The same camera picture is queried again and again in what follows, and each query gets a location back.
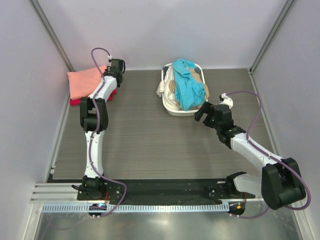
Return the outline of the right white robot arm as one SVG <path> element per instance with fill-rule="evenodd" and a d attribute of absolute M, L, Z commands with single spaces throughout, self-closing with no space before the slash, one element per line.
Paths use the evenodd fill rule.
<path fill-rule="evenodd" d="M 243 192 L 261 196 L 273 210 L 306 198 L 306 187 L 298 163 L 293 158 L 275 155 L 248 137 L 244 129 L 234 124 L 232 111 L 226 104 L 205 102 L 194 114 L 194 119 L 200 121 L 204 114 L 203 124 L 216 130 L 219 141 L 245 157 L 261 172 L 261 177 L 246 173 L 231 176 L 232 181 L 225 185 L 229 197 L 237 198 Z"/>

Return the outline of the salmon pink t-shirt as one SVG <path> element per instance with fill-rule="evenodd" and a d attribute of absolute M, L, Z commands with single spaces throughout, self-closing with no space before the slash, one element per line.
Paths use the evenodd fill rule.
<path fill-rule="evenodd" d="M 92 94 L 101 82 L 101 73 L 96 68 L 68 72 L 69 93 L 71 100 L 77 100 Z"/>

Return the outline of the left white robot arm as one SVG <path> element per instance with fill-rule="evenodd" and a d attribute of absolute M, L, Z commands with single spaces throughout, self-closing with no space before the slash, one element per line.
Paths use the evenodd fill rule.
<path fill-rule="evenodd" d="M 88 96 L 80 99 L 80 126 L 86 139 L 86 167 L 79 186 L 78 200 L 101 200 L 106 195 L 102 146 L 109 125 L 107 100 L 123 81 L 126 66 L 122 59 L 110 59 L 99 85 Z"/>

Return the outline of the white perforated laundry basket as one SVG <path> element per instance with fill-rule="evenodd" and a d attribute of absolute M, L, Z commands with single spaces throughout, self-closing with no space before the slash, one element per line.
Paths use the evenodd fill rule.
<path fill-rule="evenodd" d="M 160 80 L 160 82 L 164 80 L 166 71 L 167 71 L 168 67 L 171 66 L 171 65 L 172 65 L 171 63 L 168 63 L 161 69 L 161 80 Z M 198 110 L 198 109 L 196 109 L 196 110 L 170 110 L 170 109 L 168 109 L 167 106 L 165 106 L 165 103 L 163 101 L 163 97 L 162 96 L 160 96 L 160 97 L 162 99 L 162 105 L 164 106 L 166 111 L 172 116 L 175 116 L 175 117 L 189 117 L 189 116 L 193 116 L 195 114 L 195 112 Z"/>

